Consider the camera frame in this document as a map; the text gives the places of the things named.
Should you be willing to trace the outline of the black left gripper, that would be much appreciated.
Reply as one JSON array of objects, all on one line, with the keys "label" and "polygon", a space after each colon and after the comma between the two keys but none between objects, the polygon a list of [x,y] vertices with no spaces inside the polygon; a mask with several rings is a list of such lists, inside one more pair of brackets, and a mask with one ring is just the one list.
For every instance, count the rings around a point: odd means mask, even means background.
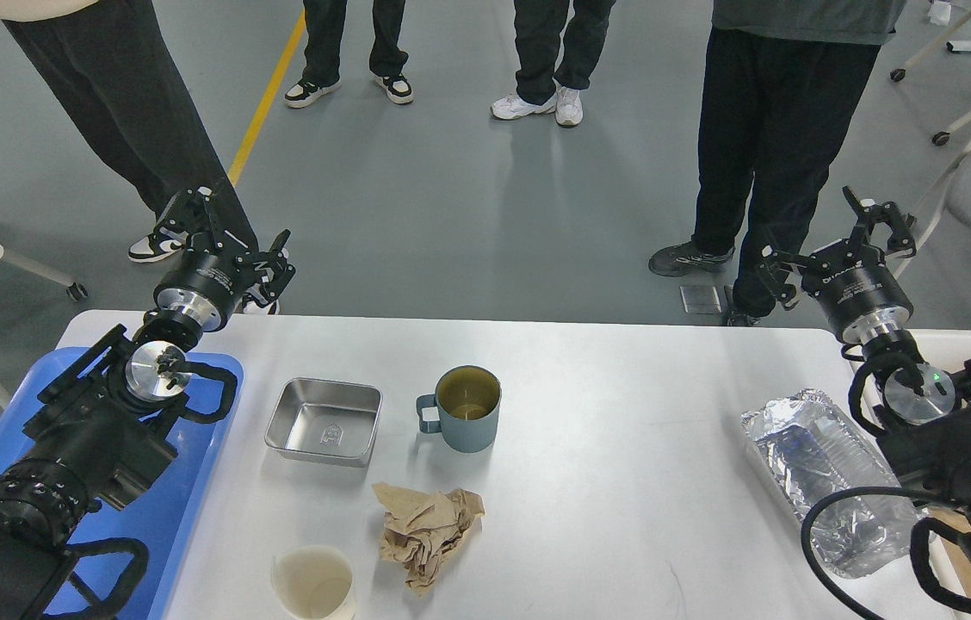
[{"label": "black left gripper", "polygon": [[225,329],[235,313],[280,311],[282,291],[296,274],[284,229],[266,251],[227,251],[226,221],[212,189],[175,193],[156,220],[156,236],[167,250],[186,250],[154,291],[155,333],[209,333]]}]

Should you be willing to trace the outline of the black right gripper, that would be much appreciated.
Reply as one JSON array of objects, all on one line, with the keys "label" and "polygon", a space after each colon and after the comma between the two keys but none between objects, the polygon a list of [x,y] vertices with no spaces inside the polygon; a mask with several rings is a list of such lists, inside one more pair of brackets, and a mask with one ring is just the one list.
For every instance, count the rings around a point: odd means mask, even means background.
[{"label": "black right gripper", "polygon": [[[806,294],[820,304],[829,328],[840,343],[867,343],[876,335],[898,331],[913,315],[913,305],[894,275],[886,256],[916,255],[911,226],[916,217],[903,214],[894,201],[876,203],[859,199],[851,187],[843,194],[857,216],[846,243],[831,243],[811,256],[792,254],[765,245],[757,266],[758,279],[778,305],[791,310],[799,305],[800,290],[789,275],[806,275]],[[876,225],[891,234],[886,248],[870,244]]]}]

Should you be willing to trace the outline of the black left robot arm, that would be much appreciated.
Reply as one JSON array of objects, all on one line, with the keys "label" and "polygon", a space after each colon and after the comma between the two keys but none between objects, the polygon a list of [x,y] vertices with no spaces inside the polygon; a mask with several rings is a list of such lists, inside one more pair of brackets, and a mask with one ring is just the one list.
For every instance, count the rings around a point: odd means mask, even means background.
[{"label": "black left robot arm", "polygon": [[245,302],[274,305],[296,272],[288,229],[262,251],[218,207],[205,187],[174,196],[158,230],[187,238],[143,325],[131,337],[108,330],[38,394],[22,428],[33,447],[0,474],[0,619],[46,619],[64,587],[85,603],[67,619],[115,619],[145,577],[139,539],[76,544],[73,534],[103,504],[123,510],[150,490],[177,459],[177,421],[212,425],[232,411],[238,374],[188,354]]}]

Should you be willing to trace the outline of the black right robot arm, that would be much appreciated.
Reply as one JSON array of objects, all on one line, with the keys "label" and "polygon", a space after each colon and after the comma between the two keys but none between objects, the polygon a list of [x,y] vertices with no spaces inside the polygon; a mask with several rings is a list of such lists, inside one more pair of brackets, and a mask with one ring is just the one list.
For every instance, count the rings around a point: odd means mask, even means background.
[{"label": "black right robot arm", "polygon": [[860,495],[953,511],[969,529],[921,518],[911,528],[909,557],[926,596],[971,616],[971,358],[953,373],[926,362],[906,329],[912,303],[886,263],[916,254],[909,220],[893,201],[843,192],[857,219],[849,236],[806,256],[765,246],[758,274],[788,309],[799,295],[815,299],[836,340],[859,350],[849,412],[874,437],[898,484],[832,492],[808,511],[801,544],[824,510]]}]

